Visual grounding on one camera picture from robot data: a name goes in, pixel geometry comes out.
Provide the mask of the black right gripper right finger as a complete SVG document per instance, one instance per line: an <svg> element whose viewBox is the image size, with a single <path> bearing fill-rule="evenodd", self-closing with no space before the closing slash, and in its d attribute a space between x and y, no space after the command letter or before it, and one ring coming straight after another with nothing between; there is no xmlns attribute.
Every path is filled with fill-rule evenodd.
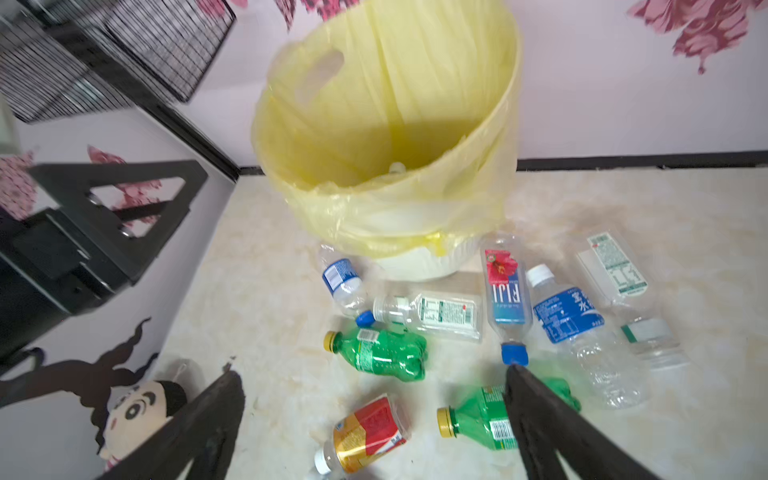
<svg viewBox="0 0 768 480"><path fill-rule="evenodd" d="M525 367L507 369L503 398L528 478L565 479L563 463L581 479L654 477Z"/></svg>

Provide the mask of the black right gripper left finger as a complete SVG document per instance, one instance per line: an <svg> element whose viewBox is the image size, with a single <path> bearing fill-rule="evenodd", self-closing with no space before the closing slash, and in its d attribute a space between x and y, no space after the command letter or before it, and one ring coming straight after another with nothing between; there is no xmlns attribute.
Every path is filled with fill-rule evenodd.
<svg viewBox="0 0 768 480"><path fill-rule="evenodd" d="M223 479L245 409L241 376L227 370L103 479Z"/></svg>

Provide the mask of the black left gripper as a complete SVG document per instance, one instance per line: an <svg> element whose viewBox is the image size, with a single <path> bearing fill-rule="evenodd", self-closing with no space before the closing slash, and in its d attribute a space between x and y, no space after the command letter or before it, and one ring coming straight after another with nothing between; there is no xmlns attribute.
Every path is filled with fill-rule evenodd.
<svg viewBox="0 0 768 480"><path fill-rule="evenodd" d="M136 283L208 178L195 160L39 164L30 176L58 203L24 220L1 210L1 358L15 360L64 320ZM167 201L111 210L95 188L178 178Z"/></svg>

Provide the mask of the green soda bottle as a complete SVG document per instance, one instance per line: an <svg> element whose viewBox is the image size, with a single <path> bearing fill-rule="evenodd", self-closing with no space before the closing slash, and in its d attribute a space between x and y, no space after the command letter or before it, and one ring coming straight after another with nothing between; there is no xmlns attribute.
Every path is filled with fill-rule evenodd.
<svg viewBox="0 0 768 480"><path fill-rule="evenodd" d="M492 451L517 449L504 392L503 385L481 387L459 407L438 408L440 435L443 438L467 437Z"/></svg>
<svg viewBox="0 0 768 480"><path fill-rule="evenodd" d="M355 327L327 332L323 347L359 372L406 383L426 377L427 340L419 334Z"/></svg>

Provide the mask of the large clear purple-tint bottle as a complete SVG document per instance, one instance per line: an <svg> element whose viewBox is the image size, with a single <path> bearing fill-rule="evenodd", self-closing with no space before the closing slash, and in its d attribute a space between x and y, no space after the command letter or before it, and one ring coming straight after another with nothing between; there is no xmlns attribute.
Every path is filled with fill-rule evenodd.
<svg viewBox="0 0 768 480"><path fill-rule="evenodd" d="M479 342L481 299L468 294L422 292L412 296L387 295L373 300L377 322L407 331L452 340Z"/></svg>

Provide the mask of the small clear green label bottle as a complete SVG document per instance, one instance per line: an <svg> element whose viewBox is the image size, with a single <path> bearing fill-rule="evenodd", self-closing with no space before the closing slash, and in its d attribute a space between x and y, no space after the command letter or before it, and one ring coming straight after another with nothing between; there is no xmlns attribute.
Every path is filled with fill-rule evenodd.
<svg viewBox="0 0 768 480"><path fill-rule="evenodd" d="M659 287L615 228L594 228L575 241L575 265L590 296L618 322L632 353L651 370L689 363L662 314Z"/></svg>

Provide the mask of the blue label bottle blue cap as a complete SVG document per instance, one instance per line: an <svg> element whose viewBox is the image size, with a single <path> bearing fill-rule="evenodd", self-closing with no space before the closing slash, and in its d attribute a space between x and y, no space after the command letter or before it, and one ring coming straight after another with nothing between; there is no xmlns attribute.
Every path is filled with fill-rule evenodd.
<svg viewBox="0 0 768 480"><path fill-rule="evenodd" d="M372 327L372 300L351 257L331 245L320 244L318 261L321 280L339 313L358 327Z"/></svg>

